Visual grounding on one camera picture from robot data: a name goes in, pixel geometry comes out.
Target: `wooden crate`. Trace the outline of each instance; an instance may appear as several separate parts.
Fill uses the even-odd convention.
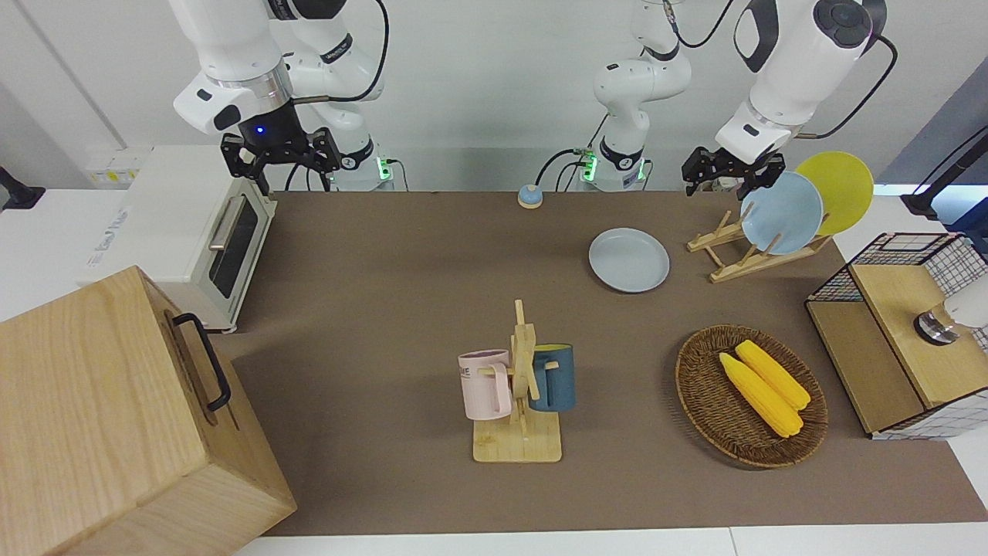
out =
[[[932,345],[913,319],[944,300],[923,266],[852,265],[863,301],[806,304],[865,432],[988,388],[988,357],[969,334]]]
[[[0,554],[228,555],[294,511],[177,315],[132,267],[0,323]]]

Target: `black cable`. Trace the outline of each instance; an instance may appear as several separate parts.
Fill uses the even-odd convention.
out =
[[[545,170],[549,169],[549,164],[558,160],[560,156],[565,156],[567,154],[576,154],[576,150],[573,148],[567,148],[565,150],[560,150],[559,152],[551,156],[549,160],[547,160],[545,164],[542,165],[542,170],[538,171],[538,177],[535,179],[535,185],[538,185],[538,183],[542,181],[542,176],[545,174]]]
[[[597,130],[594,131],[594,136],[591,137],[589,141],[587,141],[587,148],[593,148],[594,147],[594,141],[597,140],[597,135],[599,135],[600,132],[601,132],[601,130],[604,128],[604,122],[607,121],[608,116],[609,116],[609,114],[604,114],[604,117],[601,118],[601,122],[597,125]],[[584,159],[585,159],[585,156],[580,156],[580,162],[581,163],[583,162]],[[569,191],[569,186],[570,186],[571,183],[573,183],[573,176],[576,175],[576,172],[578,170],[579,170],[579,168],[573,168],[573,171],[569,174],[569,181],[566,182],[566,187],[563,188],[563,192]]]
[[[651,160],[646,159],[645,164],[648,164],[648,173],[645,174],[645,184],[641,186],[641,190],[644,191],[648,188],[648,180],[652,177],[652,170],[655,169],[655,163]]]
[[[953,158],[953,156],[955,154],[957,154],[957,152],[959,150],[961,150],[962,148],[966,147],[969,143],[971,143],[973,140],[977,139],[981,134],[983,134],[985,132],[988,132],[988,126],[984,126],[980,130],[974,132],[974,134],[971,137],[967,138],[967,140],[965,142],[959,144],[957,146],[957,148],[955,148],[954,150],[952,150],[950,152],[950,154],[948,154],[943,160],[940,161],[940,164],[937,164],[937,167],[934,168],[933,171],[931,171],[930,174],[927,175],[927,177],[923,178],[923,181],[919,182],[916,185],[916,189],[913,190],[913,195],[916,195],[919,192],[920,188],[922,188],[924,185],[926,185],[927,182],[930,181],[930,178],[932,178],[934,174],[936,174],[938,171],[940,171],[940,169],[944,167],[944,164],[947,164],[947,162],[950,161],[950,159]]]
[[[573,171],[576,172],[576,166],[582,166],[582,165],[583,164],[581,162],[570,162],[569,164],[563,166],[562,169],[559,170],[559,175],[556,176],[556,186],[555,189],[553,189],[553,191],[559,193],[559,184],[562,183],[562,175],[566,173],[566,168],[573,166],[574,167]]]
[[[402,162],[401,160],[398,160],[397,158],[390,158],[389,160],[401,166],[401,179],[404,180],[405,182],[405,191],[411,191],[408,188],[408,172],[405,170],[405,163]]]
[[[391,26],[387,20],[387,8],[384,7],[383,0],[374,0],[377,5],[380,6],[380,15],[384,20],[384,44],[380,49],[380,62],[377,63],[377,73],[373,76],[373,81],[370,82],[367,90],[363,93],[353,96],[353,97],[322,97],[324,102],[356,102],[364,100],[371,93],[374,87],[377,86],[377,81],[380,80],[380,75],[384,71],[384,61],[387,59],[387,43],[391,38]]]
[[[292,166],[291,167],[291,172],[288,173],[288,179],[285,180],[285,190],[286,191],[288,190],[288,186],[291,185],[291,179],[295,176],[295,171],[298,169],[299,166],[301,166],[301,163],[296,162],[295,163],[295,166]]]
[[[844,126],[844,124],[849,122],[851,118],[853,118],[858,114],[858,111],[861,108],[863,108],[865,104],[867,104],[867,101],[871,99],[871,96],[874,95],[874,93],[878,90],[878,87],[880,87],[881,84],[885,82],[885,78],[888,77],[888,74],[892,72],[892,68],[895,67],[895,62],[899,60],[899,50],[895,47],[892,41],[886,39],[882,35],[877,36],[876,39],[883,45],[888,46],[888,51],[891,52],[892,59],[889,60],[888,67],[885,68],[885,72],[881,74],[881,77],[879,77],[878,80],[875,82],[874,86],[871,87],[871,90],[868,91],[866,95],[864,95],[864,98],[862,98],[862,100],[858,103],[858,106],[851,111],[851,114],[848,114],[848,117],[845,118],[844,121],[842,121],[840,124],[838,124],[833,130],[830,130],[825,134],[799,134],[796,136],[797,139],[826,139],[829,136],[835,134]]]
[[[703,45],[706,45],[706,43],[713,37],[713,34],[717,32],[717,29],[720,27],[720,24],[724,21],[724,18],[727,16],[727,11],[731,9],[731,4],[734,3],[734,0],[727,0],[727,4],[724,6],[723,11],[720,12],[720,17],[717,18],[717,23],[713,24],[713,29],[710,30],[710,33],[707,34],[705,39],[703,39],[699,43],[696,43],[695,45],[687,43],[686,39],[683,39],[683,36],[680,35],[679,25],[676,23],[676,14],[673,13],[672,3],[669,0],[663,0],[662,3],[665,5],[666,18],[669,20],[669,24],[673,26],[673,33],[676,34],[676,39],[679,40],[680,45],[683,45],[686,48],[699,48]]]

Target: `mug handle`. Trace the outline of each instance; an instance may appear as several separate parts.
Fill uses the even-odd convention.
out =
[[[501,413],[511,408],[511,385],[508,384],[508,367],[495,361],[490,364],[494,368],[494,384],[497,386],[497,411]]]
[[[550,374],[549,371],[551,371],[553,369],[558,369],[559,368],[559,361],[556,361],[556,360],[546,361],[545,362],[545,365],[542,368],[545,369],[545,404],[548,407],[551,408],[552,407],[552,385],[549,384],[549,383],[552,382],[552,379],[550,379],[549,377],[551,377],[552,374]]]

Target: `yellow corn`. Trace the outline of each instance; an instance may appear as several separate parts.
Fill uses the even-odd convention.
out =
[[[734,348],[738,357],[751,367],[753,371],[769,383],[773,390],[782,396],[794,410],[805,410],[809,404],[809,392],[802,387],[792,375],[765,352],[764,349],[750,339],[746,339]]]
[[[720,364],[724,366],[727,378],[738,392],[776,434],[782,438],[789,438],[802,429],[802,419],[799,418],[796,410],[748,365],[727,353],[720,354]]]

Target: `plate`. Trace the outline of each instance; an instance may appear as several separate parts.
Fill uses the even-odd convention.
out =
[[[807,158],[796,173],[813,182],[823,199],[827,220],[820,225],[820,235],[843,232],[858,223],[874,198],[871,170],[848,152],[829,150]]]
[[[741,204],[741,214],[753,203],[741,229],[761,251],[766,251],[781,233],[782,238],[767,251],[772,255],[799,251],[813,239],[823,221],[820,193],[813,182],[795,172],[783,172],[772,187],[749,193]]]
[[[775,434],[724,374],[718,354],[733,352],[746,339],[772,355],[809,393],[809,405],[799,412],[803,420],[799,434],[789,438]],[[700,435],[747,466],[795,465],[811,456],[827,435],[827,401],[816,377],[792,350],[760,330],[719,324],[695,333],[676,359],[676,391]]]
[[[659,240],[633,228],[615,228],[590,244],[590,267],[605,284],[629,294],[647,292],[669,275],[669,253]]]

